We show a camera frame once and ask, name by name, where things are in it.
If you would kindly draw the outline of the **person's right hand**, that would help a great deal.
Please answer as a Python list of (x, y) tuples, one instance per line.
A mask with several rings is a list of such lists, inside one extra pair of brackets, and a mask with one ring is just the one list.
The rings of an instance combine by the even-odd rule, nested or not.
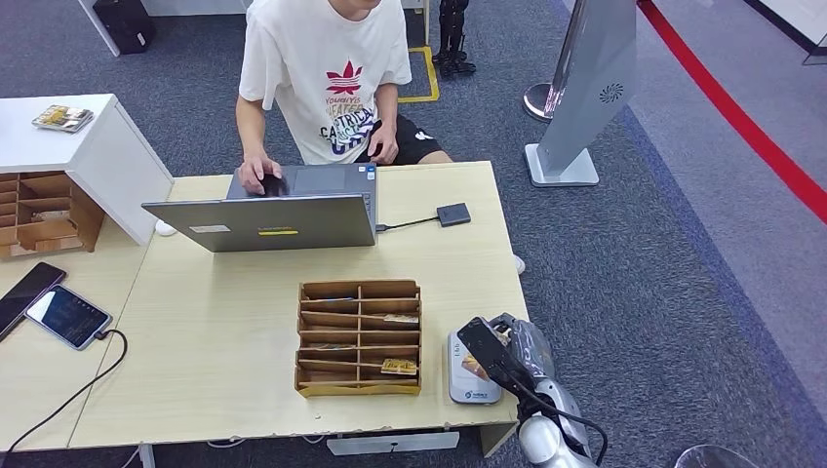
[(282, 178), (281, 166), (270, 159), (265, 153), (246, 154), (239, 168), (242, 187), (251, 194), (263, 195), (265, 188), (263, 181), (267, 176)]

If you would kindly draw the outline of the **person's left hand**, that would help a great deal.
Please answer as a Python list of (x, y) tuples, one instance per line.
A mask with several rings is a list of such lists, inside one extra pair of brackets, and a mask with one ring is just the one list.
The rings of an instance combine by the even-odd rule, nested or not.
[(394, 122), (380, 121), (374, 129), (368, 148), (370, 161), (377, 165), (391, 165), (399, 152)]

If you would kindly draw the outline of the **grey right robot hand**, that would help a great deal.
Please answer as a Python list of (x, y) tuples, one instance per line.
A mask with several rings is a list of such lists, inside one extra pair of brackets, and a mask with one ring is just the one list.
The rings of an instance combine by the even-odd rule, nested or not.
[(504, 345), (501, 366), (514, 380), (533, 390), (539, 382), (555, 376), (551, 346), (535, 324), (503, 313), (489, 325)]

